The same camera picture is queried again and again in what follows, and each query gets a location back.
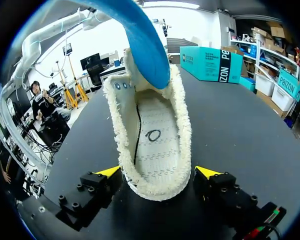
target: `black table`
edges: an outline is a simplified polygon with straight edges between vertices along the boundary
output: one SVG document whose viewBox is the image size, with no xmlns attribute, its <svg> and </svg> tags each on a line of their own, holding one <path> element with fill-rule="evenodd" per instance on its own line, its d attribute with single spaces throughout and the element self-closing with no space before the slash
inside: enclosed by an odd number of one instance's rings
<svg viewBox="0 0 300 240">
<path fill-rule="evenodd" d="M 229 172 L 258 206 L 274 202 L 287 209 L 279 224 L 288 230 L 300 212 L 300 142 L 284 121 L 241 85 L 199 81 L 180 70 L 192 126 L 192 169 L 196 165 Z M 64 140 L 52 167 L 45 195 L 58 203 L 88 171 L 118 165 L 110 111 L 103 91 L 83 109 Z M 88 228 L 98 239 L 231 239 L 234 232 L 207 214 L 192 183 L 176 197 L 155 202 L 136 195 L 126 184 L 108 209 L 101 209 Z"/>
</svg>

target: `teal cardboard box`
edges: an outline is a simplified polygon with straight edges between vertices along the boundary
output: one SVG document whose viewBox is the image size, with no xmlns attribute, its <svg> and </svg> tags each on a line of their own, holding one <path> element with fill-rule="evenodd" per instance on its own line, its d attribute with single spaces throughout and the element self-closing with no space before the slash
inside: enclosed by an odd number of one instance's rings
<svg viewBox="0 0 300 240">
<path fill-rule="evenodd" d="M 280 69 L 278 85 L 282 87 L 291 97 L 300 100 L 300 82 L 295 76 L 287 71 Z"/>
<path fill-rule="evenodd" d="M 200 81 L 238 84 L 243 57 L 220 49 L 181 46 L 180 65 Z"/>
<path fill-rule="evenodd" d="M 240 85 L 244 86 L 245 88 L 249 89 L 251 92 L 254 92 L 256 90 L 256 82 L 255 80 L 249 78 L 249 77 L 240 77 Z"/>
</svg>

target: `man sitting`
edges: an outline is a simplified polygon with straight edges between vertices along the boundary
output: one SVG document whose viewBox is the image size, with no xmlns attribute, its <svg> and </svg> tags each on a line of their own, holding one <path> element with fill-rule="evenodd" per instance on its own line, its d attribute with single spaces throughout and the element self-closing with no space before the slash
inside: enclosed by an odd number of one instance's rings
<svg viewBox="0 0 300 240">
<path fill-rule="evenodd" d="M 64 109 L 55 106 L 55 100 L 53 97 L 48 95 L 47 91 L 43 89 L 41 96 L 40 83 L 38 81 L 34 81 L 30 87 L 32 93 L 34 94 L 34 100 L 32 102 L 32 111 L 33 116 L 37 120 L 41 120 L 42 116 L 44 118 L 49 117 L 54 112 L 57 112 L 62 116 L 65 122 L 68 122 L 71 117 L 71 110 Z"/>
</svg>

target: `shoe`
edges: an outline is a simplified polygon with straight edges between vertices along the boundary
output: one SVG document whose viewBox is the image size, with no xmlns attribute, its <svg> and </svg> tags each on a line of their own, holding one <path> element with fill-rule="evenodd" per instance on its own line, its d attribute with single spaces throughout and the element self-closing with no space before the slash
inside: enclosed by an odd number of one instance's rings
<svg viewBox="0 0 300 240">
<path fill-rule="evenodd" d="M 191 124 L 179 69 L 170 65 L 170 81 L 157 89 L 144 79 L 131 51 L 125 75 L 103 83 L 119 165 L 130 188 L 142 198 L 164 201 L 179 194 L 191 173 Z"/>
</svg>

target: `yellow tripod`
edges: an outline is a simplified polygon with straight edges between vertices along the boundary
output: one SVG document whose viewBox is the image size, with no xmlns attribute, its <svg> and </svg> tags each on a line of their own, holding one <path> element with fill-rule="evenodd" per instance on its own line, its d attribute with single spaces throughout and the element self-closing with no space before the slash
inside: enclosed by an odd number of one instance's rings
<svg viewBox="0 0 300 240">
<path fill-rule="evenodd" d="M 58 61 L 56 62 L 56 65 L 58 66 L 58 71 L 60 71 L 59 62 Z M 70 109 L 71 107 L 73 109 L 77 108 L 78 107 L 78 102 L 74 100 L 74 98 L 71 96 L 71 93 L 70 93 L 69 89 L 66 87 L 66 83 L 65 83 L 64 78 L 62 77 L 62 73 L 60 72 L 59 74 L 60 74 L 60 77 L 61 77 L 61 80 L 62 80 L 62 84 L 63 84 L 63 90 L 64 90 L 66 108 L 67 109 Z"/>
<path fill-rule="evenodd" d="M 73 78 L 74 78 L 74 81 L 75 81 L 75 100 L 78 104 L 78 100 L 83 100 L 84 102 L 88 102 L 89 101 L 89 98 L 86 94 L 86 92 L 82 89 L 81 85 L 78 83 L 77 81 L 77 78 L 76 78 L 76 75 L 75 75 L 75 71 L 72 67 L 72 64 L 71 64 L 71 60 L 70 60 L 70 55 L 68 55 L 68 58 L 69 58 L 69 63 L 70 63 L 70 67 L 71 67 L 71 71 L 72 71 L 72 75 L 73 75 Z M 77 90 L 79 91 L 80 93 L 80 97 L 77 96 Z"/>
</svg>

